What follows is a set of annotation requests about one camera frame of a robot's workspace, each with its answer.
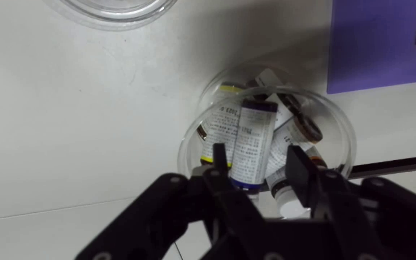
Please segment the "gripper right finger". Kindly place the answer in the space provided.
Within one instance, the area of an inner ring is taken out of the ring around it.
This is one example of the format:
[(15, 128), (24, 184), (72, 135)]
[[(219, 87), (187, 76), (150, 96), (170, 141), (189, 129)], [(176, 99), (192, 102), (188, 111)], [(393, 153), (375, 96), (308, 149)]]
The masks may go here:
[(287, 148), (286, 178), (311, 217), (330, 223), (344, 260), (416, 260), (416, 194), (380, 177), (353, 185)]

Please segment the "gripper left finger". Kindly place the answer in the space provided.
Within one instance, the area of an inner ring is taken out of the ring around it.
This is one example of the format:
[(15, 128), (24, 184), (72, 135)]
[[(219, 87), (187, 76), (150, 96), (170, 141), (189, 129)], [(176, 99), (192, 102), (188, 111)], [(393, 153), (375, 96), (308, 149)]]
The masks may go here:
[(187, 179), (166, 173), (155, 180), (75, 260), (162, 260), (192, 222), (203, 221), (212, 246), (202, 260), (264, 260), (258, 238), (265, 221), (228, 179), (225, 146), (213, 145), (213, 165)]

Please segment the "small bottle with white cap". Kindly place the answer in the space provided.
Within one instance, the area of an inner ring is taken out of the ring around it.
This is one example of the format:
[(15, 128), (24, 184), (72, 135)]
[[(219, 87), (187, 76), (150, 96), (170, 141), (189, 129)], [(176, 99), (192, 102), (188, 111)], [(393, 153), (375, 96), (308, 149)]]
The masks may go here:
[(265, 178), (279, 214), (285, 219), (302, 218), (308, 215), (308, 208), (302, 206), (286, 177), (286, 166)]

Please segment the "small bottle with brown cap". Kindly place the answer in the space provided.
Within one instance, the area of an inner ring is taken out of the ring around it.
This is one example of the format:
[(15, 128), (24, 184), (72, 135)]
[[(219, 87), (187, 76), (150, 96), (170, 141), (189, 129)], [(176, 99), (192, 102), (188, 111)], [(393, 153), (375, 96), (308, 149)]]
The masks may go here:
[(307, 151), (321, 140), (322, 132), (309, 116), (299, 114), (287, 120), (273, 134), (265, 178), (285, 166), (288, 146)]

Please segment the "small bottle with blue bands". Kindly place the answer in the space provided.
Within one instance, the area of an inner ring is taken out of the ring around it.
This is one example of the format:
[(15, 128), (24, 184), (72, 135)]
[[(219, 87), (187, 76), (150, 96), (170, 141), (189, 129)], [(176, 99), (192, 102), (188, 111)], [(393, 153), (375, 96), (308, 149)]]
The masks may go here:
[(275, 129), (278, 105), (244, 99), (234, 145), (231, 182), (251, 199), (259, 196)]

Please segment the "small bottle with yellow bands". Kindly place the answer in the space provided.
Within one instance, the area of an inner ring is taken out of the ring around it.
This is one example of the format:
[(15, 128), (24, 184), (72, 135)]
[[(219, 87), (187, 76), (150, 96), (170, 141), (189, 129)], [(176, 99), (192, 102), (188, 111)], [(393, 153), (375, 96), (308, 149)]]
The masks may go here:
[[(203, 101), (206, 102), (207, 106), (210, 106), (245, 89), (246, 86), (244, 84), (229, 81), (222, 82), (216, 87), (211, 87), (203, 95)], [(242, 101), (237, 99), (224, 103), (200, 123), (196, 130), (201, 138), (200, 158), (196, 160), (198, 163), (201, 163), (201, 165), (212, 164), (213, 145), (215, 143), (223, 143), (227, 166), (228, 169), (231, 169), (238, 121), (241, 115), (241, 104)]]

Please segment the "small brown glass bottle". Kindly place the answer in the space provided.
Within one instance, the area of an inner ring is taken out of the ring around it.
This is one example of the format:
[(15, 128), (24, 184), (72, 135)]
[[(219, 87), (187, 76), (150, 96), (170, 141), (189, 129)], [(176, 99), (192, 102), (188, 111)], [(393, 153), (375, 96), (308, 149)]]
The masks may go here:
[[(283, 81), (272, 69), (264, 69), (258, 76), (255, 77), (253, 83), (259, 87), (277, 87), (286, 86)], [(277, 104), (276, 120), (274, 130), (277, 130), (291, 117), (294, 116), (294, 109), (299, 109), (301, 103), (293, 95), (274, 92), (272, 94), (255, 95), (254, 99), (274, 102)]]

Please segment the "purple box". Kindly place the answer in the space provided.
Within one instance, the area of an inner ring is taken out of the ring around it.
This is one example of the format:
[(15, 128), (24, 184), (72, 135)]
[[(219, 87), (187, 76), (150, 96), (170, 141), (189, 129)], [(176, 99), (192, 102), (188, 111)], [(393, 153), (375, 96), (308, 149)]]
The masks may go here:
[(327, 93), (416, 83), (416, 0), (333, 0)]

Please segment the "clear glass bowl with bottles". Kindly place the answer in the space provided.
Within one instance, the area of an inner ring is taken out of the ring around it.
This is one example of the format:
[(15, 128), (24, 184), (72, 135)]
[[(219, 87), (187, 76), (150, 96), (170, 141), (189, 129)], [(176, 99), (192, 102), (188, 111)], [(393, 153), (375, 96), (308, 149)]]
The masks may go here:
[[(253, 80), (264, 69), (272, 69), (277, 76), (286, 82), (286, 86), (259, 87)], [(207, 106), (203, 101), (203, 95), (211, 87), (216, 87), (222, 82), (234, 82), (246, 86), (244, 91), (236, 95), (228, 96), (213, 105)], [(322, 132), (322, 140), (305, 153), (320, 169), (335, 170), (343, 177), (348, 177), (355, 160), (355, 133), (346, 115), (330, 100), (310, 91), (300, 89), (292, 84), (288, 74), (272, 66), (260, 64), (244, 64), (232, 69), (226, 69), (216, 75), (206, 86), (198, 100), (196, 119), (186, 131), (178, 152), (178, 170), (185, 176), (192, 175), (192, 169), (202, 166), (197, 162), (200, 158), (202, 140), (197, 133), (200, 123), (210, 113), (221, 107), (224, 103), (233, 100), (254, 99), (255, 95), (272, 94), (274, 92), (293, 95), (301, 103), (299, 109), (294, 109), (297, 116), (304, 114), (309, 116), (318, 125)], [(268, 185), (264, 182), (260, 186), (259, 196), (251, 199), (259, 211), (267, 218), (284, 219), (279, 214), (275, 199), (272, 197)]]

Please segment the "empty clear glass bowl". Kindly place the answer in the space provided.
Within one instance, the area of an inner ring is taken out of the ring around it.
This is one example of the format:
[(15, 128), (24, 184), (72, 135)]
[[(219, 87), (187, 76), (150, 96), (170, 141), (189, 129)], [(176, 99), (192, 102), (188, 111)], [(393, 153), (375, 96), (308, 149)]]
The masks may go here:
[(130, 31), (148, 25), (177, 0), (42, 0), (80, 25), (101, 31)]

